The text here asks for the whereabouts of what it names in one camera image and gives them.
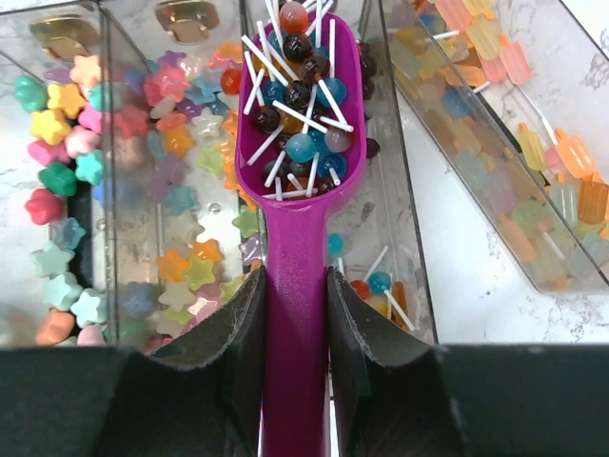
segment red lollipop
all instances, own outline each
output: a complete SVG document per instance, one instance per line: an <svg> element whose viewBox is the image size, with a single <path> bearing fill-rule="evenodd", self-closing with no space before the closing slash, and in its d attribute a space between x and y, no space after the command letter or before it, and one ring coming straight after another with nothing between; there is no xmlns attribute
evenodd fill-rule
<svg viewBox="0 0 609 457"><path fill-rule="evenodd" d="M288 2L279 13L279 24L287 33L305 33L308 29L308 14L298 2Z"/></svg>
<svg viewBox="0 0 609 457"><path fill-rule="evenodd" d="M224 93L237 95L241 86L241 69L226 69L220 78L220 86Z"/></svg>

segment pink popsicle candy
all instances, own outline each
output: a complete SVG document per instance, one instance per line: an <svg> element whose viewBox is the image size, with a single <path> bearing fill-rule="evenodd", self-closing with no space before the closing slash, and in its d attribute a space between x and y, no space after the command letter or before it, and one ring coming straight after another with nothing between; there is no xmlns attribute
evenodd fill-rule
<svg viewBox="0 0 609 457"><path fill-rule="evenodd" d="M449 30L465 31L472 22L472 16L461 0L437 0L436 9Z"/></svg>
<svg viewBox="0 0 609 457"><path fill-rule="evenodd" d="M506 35L500 37L503 50L499 58L507 71L510 80L516 84L524 84L531 79L531 69L524 56L524 51L520 43L510 43Z"/></svg>

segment magenta scoop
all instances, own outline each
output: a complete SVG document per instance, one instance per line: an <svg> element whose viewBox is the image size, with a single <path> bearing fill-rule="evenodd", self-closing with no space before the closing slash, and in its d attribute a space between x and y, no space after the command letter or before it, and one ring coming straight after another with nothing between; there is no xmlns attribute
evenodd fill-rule
<svg viewBox="0 0 609 457"><path fill-rule="evenodd" d="M327 218L356 193L365 167L360 55L350 27L327 13L323 46L329 43L329 22L336 20L336 77L347 88L341 111L354 128L353 143L343 152L347 170L342 183L329 193L302 200L264 198L265 164L276 158L271 145L252 166L246 161L268 137L252 127L243 114L252 82L247 68L241 79L237 177L244 190L264 210L268 237L266 296L266 362L263 395L265 457L317 457L326 453L324 423L327 341L325 279ZM272 26L266 27L266 34ZM260 44L257 36L252 40Z"/></svg>

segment orange star candy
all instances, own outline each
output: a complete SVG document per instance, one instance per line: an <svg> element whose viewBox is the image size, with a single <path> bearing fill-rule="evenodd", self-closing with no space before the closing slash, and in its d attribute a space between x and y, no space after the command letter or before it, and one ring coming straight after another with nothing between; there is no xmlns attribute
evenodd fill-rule
<svg viewBox="0 0 609 457"><path fill-rule="evenodd" d="M213 238L208 239L204 243L194 242L192 244L192 255L199 257L201 260L213 260L214 262L222 261L225 256L220 252L218 241Z"/></svg>
<svg viewBox="0 0 609 457"><path fill-rule="evenodd" d="M181 283L184 281L184 271L188 268L188 262L171 249L163 257L157 257L156 266L161 279Z"/></svg>
<svg viewBox="0 0 609 457"><path fill-rule="evenodd" d="M229 131L232 136L237 137L237 111L234 109L230 109L226 112L228 118L222 124L222 128L225 131Z"/></svg>
<svg viewBox="0 0 609 457"><path fill-rule="evenodd" d="M238 64L244 63L243 50L240 44L223 43L216 52L220 57L225 59L234 60Z"/></svg>
<svg viewBox="0 0 609 457"><path fill-rule="evenodd" d="M192 148L194 142L188 135L187 126L182 124L175 129L163 130L163 141L165 149L173 152L178 157L184 157L187 150Z"/></svg>

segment scoop handle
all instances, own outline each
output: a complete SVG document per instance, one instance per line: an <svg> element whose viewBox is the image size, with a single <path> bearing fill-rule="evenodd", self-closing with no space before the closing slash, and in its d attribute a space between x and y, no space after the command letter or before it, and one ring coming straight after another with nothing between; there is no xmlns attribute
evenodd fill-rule
<svg viewBox="0 0 609 457"><path fill-rule="evenodd" d="M326 211L266 209L264 457L325 457Z"/></svg>

